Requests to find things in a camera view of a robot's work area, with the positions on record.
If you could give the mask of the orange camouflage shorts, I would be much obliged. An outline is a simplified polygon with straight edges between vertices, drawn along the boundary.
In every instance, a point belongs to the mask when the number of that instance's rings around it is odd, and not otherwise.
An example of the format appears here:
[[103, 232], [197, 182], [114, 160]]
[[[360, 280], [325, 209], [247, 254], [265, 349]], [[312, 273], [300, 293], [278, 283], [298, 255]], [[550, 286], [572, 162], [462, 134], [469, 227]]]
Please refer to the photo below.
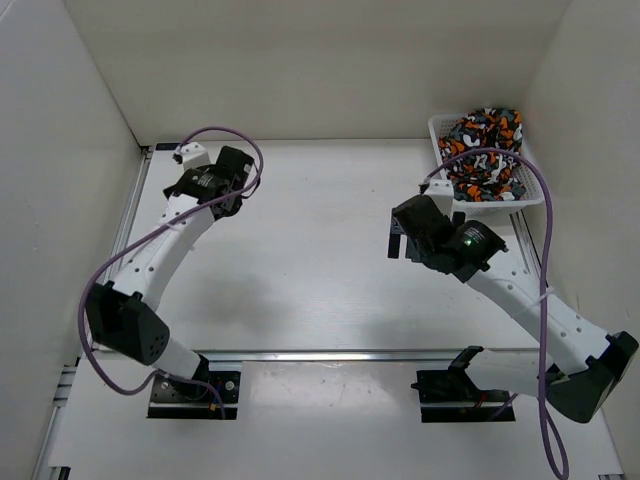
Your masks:
[[522, 116], [517, 109], [483, 108], [458, 119], [449, 133], [438, 139], [443, 160], [462, 155], [446, 169], [454, 198], [464, 202], [514, 201], [526, 187], [513, 171], [510, 155], [523, 144]]

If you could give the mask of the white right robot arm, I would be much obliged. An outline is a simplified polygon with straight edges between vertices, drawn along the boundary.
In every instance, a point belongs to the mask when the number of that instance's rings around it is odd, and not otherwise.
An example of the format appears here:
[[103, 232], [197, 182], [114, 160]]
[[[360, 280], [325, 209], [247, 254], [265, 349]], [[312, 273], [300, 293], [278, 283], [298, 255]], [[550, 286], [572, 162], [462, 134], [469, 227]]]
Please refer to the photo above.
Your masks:
[[544, 399], [574, 422], [590, 422], [624, 377], [638, 341], [625, 331], [606, 332], [542, 291], [532, 275], [516, 270], [501, 236], [477, 220], [448, 217], [429, 196], [406, 200], [391, 218], [412, 261], [482, 294], [539, 343], [536, 354], [469, 346], [435, 386], [417, 382], [415, 389], [464, 400], [504, 390]]

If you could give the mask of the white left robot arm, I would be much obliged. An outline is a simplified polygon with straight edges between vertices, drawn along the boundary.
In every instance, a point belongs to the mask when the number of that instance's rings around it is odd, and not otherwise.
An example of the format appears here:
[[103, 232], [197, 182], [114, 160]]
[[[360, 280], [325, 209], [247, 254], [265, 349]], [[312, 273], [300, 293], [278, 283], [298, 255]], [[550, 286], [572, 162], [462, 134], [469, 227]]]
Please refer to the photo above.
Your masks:
[[188, 400], [206, 395], [210, 386], [202, 356], [171, 337], [158, 316], [161, 297], [195, 242], [213, 224], [235, 215], [254, 159], [230, 146], [212, 162], [207, 150], [190, 143], [179, 150], [183, 174], [163, 190], [167, 206], [163, 229], [133, 252], [115, 277], [91, 287], [86, 314], [91, 336], [142, 365], [175, 377], [175, 388]]

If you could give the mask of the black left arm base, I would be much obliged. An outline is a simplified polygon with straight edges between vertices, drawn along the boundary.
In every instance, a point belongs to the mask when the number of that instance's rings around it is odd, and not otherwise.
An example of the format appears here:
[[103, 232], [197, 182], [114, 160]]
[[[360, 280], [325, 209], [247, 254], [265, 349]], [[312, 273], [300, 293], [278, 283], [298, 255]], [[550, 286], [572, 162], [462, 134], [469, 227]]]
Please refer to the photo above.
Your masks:
[[208, 383], [223, 403], [206, 387], [156, 377], [152, 383], [147, 408], [149, 419], [166, 420], [235, 420], [241, 387], [241, 372], [225, 367], [209, 370]]

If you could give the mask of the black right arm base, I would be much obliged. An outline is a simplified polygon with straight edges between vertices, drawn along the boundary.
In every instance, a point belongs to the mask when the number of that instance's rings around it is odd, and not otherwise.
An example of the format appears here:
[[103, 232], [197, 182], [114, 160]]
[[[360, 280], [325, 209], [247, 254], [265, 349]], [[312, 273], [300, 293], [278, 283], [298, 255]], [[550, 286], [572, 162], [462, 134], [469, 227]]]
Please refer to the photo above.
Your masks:
[[444, 370], [418, 370], [411, 388], [418, 392], [422, 423], [514, 422], [513, 395], [480, 389], [466, 369], [484, 349], [463, 350]]

